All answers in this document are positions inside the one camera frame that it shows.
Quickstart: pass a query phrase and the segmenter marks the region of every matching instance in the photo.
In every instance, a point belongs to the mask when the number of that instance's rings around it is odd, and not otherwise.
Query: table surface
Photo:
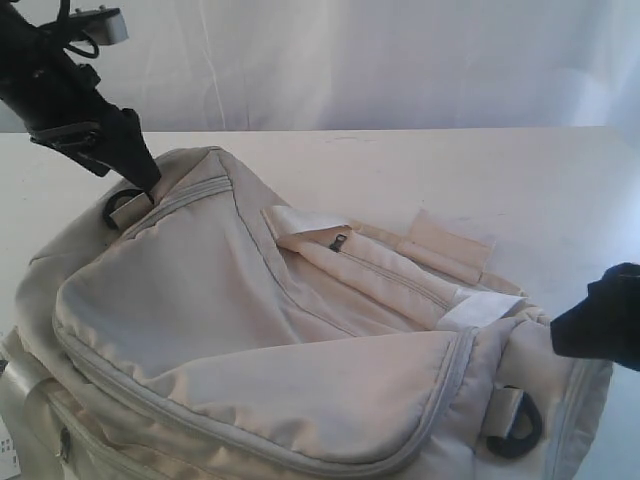
[[[640,259],[640,162],[604,127],[147,133],[151,152],[219,145],[289,203],[405,232],[427,209],[495,235],[493,271],[551,315],[611,265]],[[116,181],[0,134],[0,331],[29,258]],[[637,478],[640,377],[617,369],[580,479]]]

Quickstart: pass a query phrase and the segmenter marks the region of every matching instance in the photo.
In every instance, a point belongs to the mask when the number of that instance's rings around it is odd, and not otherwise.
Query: zipper pull
[[[342,245],[344,245],[344,242],[347,241],[347,236],[343,235],[343,234],[339,234],[336,239],[333,241],[333,243],[331,245],[329,245],[329,249],[333,250],[334,252],[338,253],[340,251],[340,249],[342,248]]]

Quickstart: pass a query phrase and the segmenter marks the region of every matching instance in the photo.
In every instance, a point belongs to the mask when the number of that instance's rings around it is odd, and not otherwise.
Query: black d-ring
[[[542,416],[527,392],[522,392],[522,401],[518,407],[516,417],[525,415],[531,423],[531,431],[523,438],[517,438],[509,432],[507,438],[487,437],[487,449],[502,458],[514,459],[526,455],[540,441],[542,437]]]
[[[137,188],[127,188],[109,197],[109,200],[107,200],[107,203],[104,204],[104,208],[102,209],[102,220],[104,220],[104,223],[107,224],[110,230],[118,230],[118,225],[113,221],[113,218],[111,218],[111,214],[116,211],[118,201],[123,198],[136,198],[141,193],[144,193],[144,191]]]

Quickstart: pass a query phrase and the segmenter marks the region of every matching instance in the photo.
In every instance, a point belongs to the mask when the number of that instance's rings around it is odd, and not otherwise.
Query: white backdrop
[[[17,6],[42,23],[57,1]],[[638,0],[109,6],[131,39],[95,61],[100,90],[146,130],[608,124],[640,145]],[[16,129],[4,108],[0,131]]]

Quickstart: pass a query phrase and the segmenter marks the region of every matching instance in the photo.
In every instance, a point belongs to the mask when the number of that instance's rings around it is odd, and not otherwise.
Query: bag
[[[425,212],[403,237],[295,210],[219,148],[158,163],[155,205],[121,182],[19,288],[2,413],[51,472],[574,475],[611,363],[556,356],[490,247]]]

